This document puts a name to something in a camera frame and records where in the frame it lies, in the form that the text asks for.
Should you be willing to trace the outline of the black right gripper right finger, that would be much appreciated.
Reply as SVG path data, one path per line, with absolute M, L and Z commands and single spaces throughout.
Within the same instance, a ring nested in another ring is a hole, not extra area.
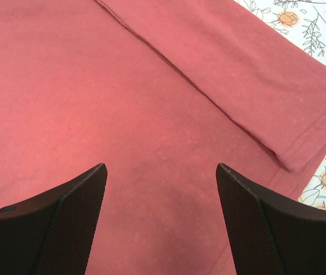
M 237 274 L 326 274 L 326 211 L 220 163 L 218 193 Z

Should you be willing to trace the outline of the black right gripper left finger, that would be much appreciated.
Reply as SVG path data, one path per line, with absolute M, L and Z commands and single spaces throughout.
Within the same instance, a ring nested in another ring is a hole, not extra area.
M 85 274 L 107 168 L 0 209 L 0 274 Z

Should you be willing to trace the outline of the pink t shirt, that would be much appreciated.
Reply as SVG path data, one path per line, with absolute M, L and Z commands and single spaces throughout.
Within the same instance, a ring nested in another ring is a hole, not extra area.
M 217 165 L 325 154 L 326 66 L 234 1 L 0 1 L 0 208 L 105 164 L 87 274 L 235 274 Z

